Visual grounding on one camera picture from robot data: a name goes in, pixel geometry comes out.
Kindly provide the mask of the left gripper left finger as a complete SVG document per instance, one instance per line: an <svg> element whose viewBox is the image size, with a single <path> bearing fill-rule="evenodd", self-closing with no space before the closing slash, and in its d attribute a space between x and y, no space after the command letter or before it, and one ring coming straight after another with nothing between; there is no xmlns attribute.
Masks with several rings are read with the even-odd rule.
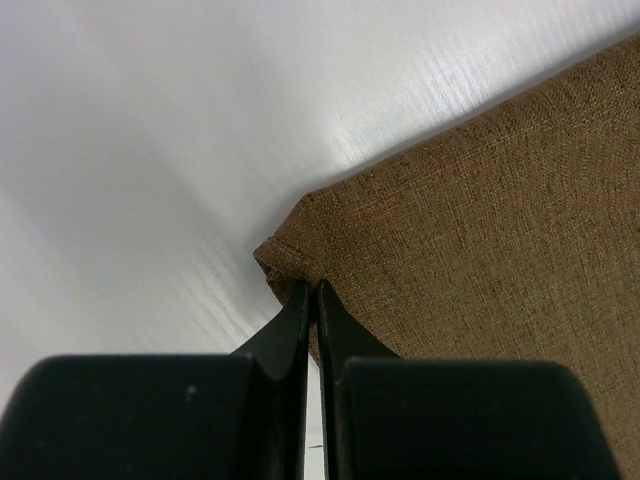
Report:
<svg viewBox="0 0 640 480"><path fill-rule="evenodd" d="M5 479L300 479L310 290L229 354L36 363L1 419Z"/></svg>

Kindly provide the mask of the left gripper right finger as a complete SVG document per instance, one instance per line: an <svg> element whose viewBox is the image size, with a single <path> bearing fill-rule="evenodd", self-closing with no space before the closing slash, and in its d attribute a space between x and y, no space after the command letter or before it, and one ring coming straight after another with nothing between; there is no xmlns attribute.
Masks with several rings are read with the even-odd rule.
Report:
<svg viewBox="0 0 640 480"><path fill-rule="evenodd" d="M331 479L617 479L591 400L543 361L404 360L316 293Z"/></svg>

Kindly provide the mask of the brown cloth napkin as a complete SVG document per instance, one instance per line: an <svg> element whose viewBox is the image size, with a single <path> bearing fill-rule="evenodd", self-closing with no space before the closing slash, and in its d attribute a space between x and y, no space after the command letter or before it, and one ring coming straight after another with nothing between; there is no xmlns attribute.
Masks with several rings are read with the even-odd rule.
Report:
<svg viewBox="0 0 640 480"><path fill-rule="evenodd" d="M551 360L639 475L639 38L305 195L254 253L405 358Z"/></svg>

